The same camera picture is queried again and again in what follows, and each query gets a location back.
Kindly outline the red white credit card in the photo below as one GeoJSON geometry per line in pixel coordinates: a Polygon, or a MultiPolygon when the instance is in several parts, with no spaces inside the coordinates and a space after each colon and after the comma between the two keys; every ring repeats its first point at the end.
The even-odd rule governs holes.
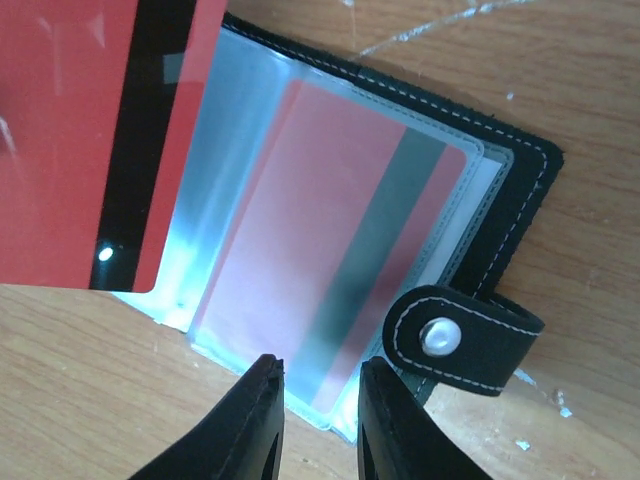
{"type": "Polygon", "coordinates": [[[240,368],[282,358],[290,394],[329,414],[482,153],[355,90],[292,82],[194,341],[240,368]]]}

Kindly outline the black leather card holder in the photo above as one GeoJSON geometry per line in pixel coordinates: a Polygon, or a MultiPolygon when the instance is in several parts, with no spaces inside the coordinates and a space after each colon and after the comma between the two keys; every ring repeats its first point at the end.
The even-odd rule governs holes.
{"type": "Polygon", "coordinates": [[[154,288],[120,299],[348,442],[359,371],[502,393],[543,322],[495,291],[552,142],[226,15],[154,288]]]}

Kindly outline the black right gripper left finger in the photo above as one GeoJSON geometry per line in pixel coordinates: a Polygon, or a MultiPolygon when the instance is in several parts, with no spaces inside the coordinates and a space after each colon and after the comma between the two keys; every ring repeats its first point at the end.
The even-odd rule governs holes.
{"type": "Polygon", "coordinates": [[[187,434],[134,479],[276,479],[284,436],[284,364],[261,355],[187,434]]]}

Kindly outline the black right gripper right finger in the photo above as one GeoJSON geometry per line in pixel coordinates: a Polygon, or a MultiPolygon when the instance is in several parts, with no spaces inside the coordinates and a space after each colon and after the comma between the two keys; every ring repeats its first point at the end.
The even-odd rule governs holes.
{"type": "Polygon", "coordinates": [[[361,366],[358,398],[360,479],[488,479],[413,397],[385,360],[361,366]]]}

